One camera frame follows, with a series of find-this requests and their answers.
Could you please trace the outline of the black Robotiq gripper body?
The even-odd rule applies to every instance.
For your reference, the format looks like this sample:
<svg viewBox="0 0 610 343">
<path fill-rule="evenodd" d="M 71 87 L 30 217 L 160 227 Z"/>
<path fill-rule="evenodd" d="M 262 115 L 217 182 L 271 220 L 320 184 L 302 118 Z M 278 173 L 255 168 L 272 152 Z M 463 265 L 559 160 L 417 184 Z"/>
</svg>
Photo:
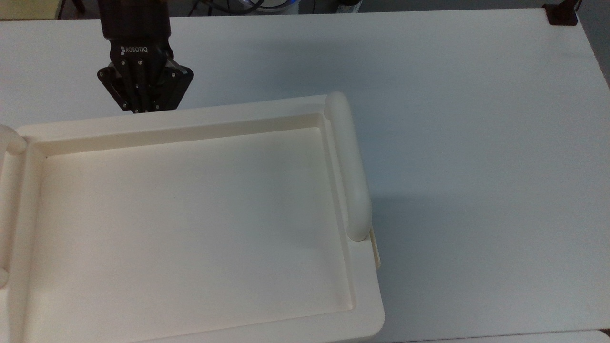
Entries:
<svg viewBox="0 0 610 343">
<path fill-rule="evenodd" d="M 160 72 L 175 68 L 174 54 L 168 38 L 119 38 L 110 41 L 109 69 L 122 70 L 127 65 L 142 61 L 146 72 Z"/>
</svg>

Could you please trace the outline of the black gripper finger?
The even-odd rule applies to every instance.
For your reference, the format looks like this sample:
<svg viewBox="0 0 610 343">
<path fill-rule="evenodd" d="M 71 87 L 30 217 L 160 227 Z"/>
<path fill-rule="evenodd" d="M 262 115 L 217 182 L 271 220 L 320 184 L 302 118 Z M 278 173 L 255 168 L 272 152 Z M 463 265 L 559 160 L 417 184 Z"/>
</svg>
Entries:
<svg viewBox="0 0 610 343">
<path fill-rule="evenodd" d="M 171 111 L 177 109 L 194 72 L 175 61 L 167 61 L 159 79 L 151 84 L 143 98 L 143 111 Z"/>
<path fill-rule="evenodd" d="M 138 87 L 131 78 L 129 71 L 122 71 L 122 65 L 112 63 L 97 71 L 98 80 L 114 99 L 122 111 L 142 113 L 143 104 L 140 100 Z"/>
</svg>

